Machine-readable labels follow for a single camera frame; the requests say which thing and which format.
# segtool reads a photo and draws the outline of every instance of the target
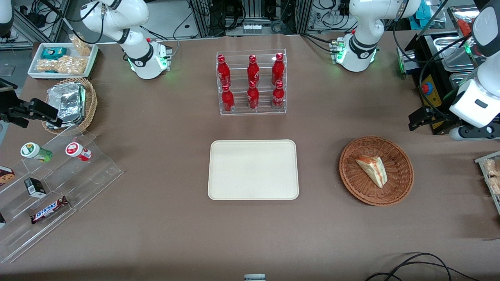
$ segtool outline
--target white tray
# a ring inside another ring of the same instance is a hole
[[[293,200],[299,196],[295,142],[216,140],[210,147],[212,200]]]
[[[36,50],[36,53],[33,56],[33,60],[31,61],[31,65],[28,69],[28,75],[36,78],[36,79],[67,79],[67,78],[86,78],[89,77],[92,66],[94,65],[94,61],[97,57],[97,52],[99,51],[99,47],[97,45],[92,45],[92,49],[90,49],[90,56],[86,56],[88,58],[87,67],[85,67],[85,71],[82,75],[68,74],[68,73],[45,73],[37,70],[38,60],[42,57],[42,52],[45,48],[54,48],[54,47],[65,47],[67,48],[66,55],[71,57],[81,57],[78,53],[77,49],[73,45],[73,43],[42,43]]]

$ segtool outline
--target foil-wrapped food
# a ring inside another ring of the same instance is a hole
[[[85,87],[79,82],[55,85],[47,90],[48,104],[59,110],[61,128],[79,125],[85,119]],[[49,129],[59,129],[46,123]]]

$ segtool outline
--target bread slice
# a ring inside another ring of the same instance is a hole
[[[387,173],[380,157],[363,155],[358,157],[356,162],[379,188],[384,187],[384,184],[387,183]]]

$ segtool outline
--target acrylic bottle rack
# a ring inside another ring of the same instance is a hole
[[[273,64],[276,60],[276,54],[283,53],[283,63],[285,65],[283,74],[283,90],[285,92],[283,98],[283,107],[279,110],[272,108],[273,91],[275,86],[271,83],[273,73]],[[231,73],[230,91],[234,95],[234,112],[226,112],[222,102],[222,84],[217,74],[217,56],[224,55],[225,61],[229,66]],[[260,82],[257,87],[259,91],[259,103],[257,109],[250,109],[248,106],[247,90],[249,89],[249,81],[247,68],[249,66],[249,56],[257,57],[257,64],[260,71]],[[253,115],[253,114],[284,114],[287,112],[287,50],[286,49],[270,49],[270,50],[244,50],[244,51],[219,51],[215,57],[215,79],[217,81],[219,111],[220,115]]]
[[[0,214],[6,221],[0,228],[2,263],[13,262],[123,174],[93,142],[95,138],[76,126],[69,127],[42,146],[53,153],[49,162],[25,158],[11,167],[15,178],[0,186]],[[82,161],[66,155],[65,148],[71,142],[90,150],[92,157]],[[27,178],[41,181],[47,195],[42,198],[29,196],[24,183]],[[32,224],[30,216],[62,196],[66,196],[68,205]]]

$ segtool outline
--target wicker basket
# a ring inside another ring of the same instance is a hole
[[[356,158],[379,156],[387,173],[387,183],[379,188],[358,165]],[[359,200],[373,206],[389,206],[403,200],[413,186],[414,171],[406,153],[394,142],[369,135],[351,141],[342,151],[340,177]]]
[[[83,120],[83,122],[78,126],[80,131],[83,132],[85,129],[87,129],[87,127],[90,126],[92,119],[94,119],[94,114],[96,113],[96,108],[97,108],[96,90],[94,90],[92,84],[85,78],[68,78],[60,81],[57,84],[60,85],[69,82],[80,82],[85,87],[85,120]],[[49,101],[49,96],[45,98],[45,102],[47,103],[48,101]],[[42,121],[41,124],[43,125],[45,130],[56,135],[60,134],[62,131],[66,129],[66,128],[60,128],[55,130],[49,129],[45,124],[45,121]]]

